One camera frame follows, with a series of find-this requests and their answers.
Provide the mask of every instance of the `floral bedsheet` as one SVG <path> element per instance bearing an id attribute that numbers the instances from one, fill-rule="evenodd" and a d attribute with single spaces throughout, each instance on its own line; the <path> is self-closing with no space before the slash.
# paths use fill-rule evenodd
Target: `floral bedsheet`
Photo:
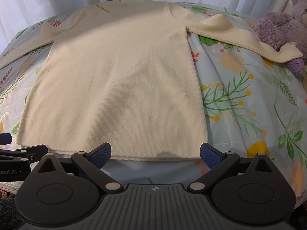
<path id="1" fill-rule="evenodd" d="M 235 11 L 206 4 L 179 3 L 204 19 L 224 14 L 235 26 L 257 35 L 257 21 Z M 44 23 L 57 27 L 72 13 L 40 21 L 19 32 L 1 56 L 36 36 Z M 191 55 L 199 78 L 209 143 L 222 152 L 242 157 L 266 153 L 297 196 L 307 199 L 307 95 L 301 82 L 281 64 L 231 44 L 188 33 Z M 33 50 L 0 70 L 0 132 L 16 135 L 27 95 L 52 44 Z M 209 171 L 200 159 L 182 162 L 110 160 L 103 170 L 123 184 L 188 184 Z M 1 183 L 11 191 L 22 182 Z"/>

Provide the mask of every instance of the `dark fabric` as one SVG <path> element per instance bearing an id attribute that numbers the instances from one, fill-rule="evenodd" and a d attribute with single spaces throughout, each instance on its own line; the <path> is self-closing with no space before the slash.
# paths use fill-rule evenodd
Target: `dark fabric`
<path id="1" fill-rule="evenodd" d="M 0 199 L 0 230 L 13 230 L 21 222 L 14 199 Z"/>
<path id="2" fill-rule="evenodd" d="M 288 220 L 288 224 L 290 224 L 294 229 L 305 230 L 306 218 L 307 218 L 307 211 L 303 205 L 300 205 L 299 207 L 293 210 Z"/>

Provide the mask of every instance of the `cream sweater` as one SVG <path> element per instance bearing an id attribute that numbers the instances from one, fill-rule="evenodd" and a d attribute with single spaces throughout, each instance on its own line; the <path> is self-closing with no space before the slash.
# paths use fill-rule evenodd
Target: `cream sweater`
<path id="1" fill-rule="evenodd" d="M 207 142 L 204 108 L 186 31 L 245 47 L 276 62 L 279 52 L 223 15 L 207 20 L 168 2 L 107 1 L 74 13 L 0 60 L 8 65 L 54 42 L 28 96 L 17 143 L 51 151 L 91 151 L 103 142 L 112 158 L 199 158 Z"/>

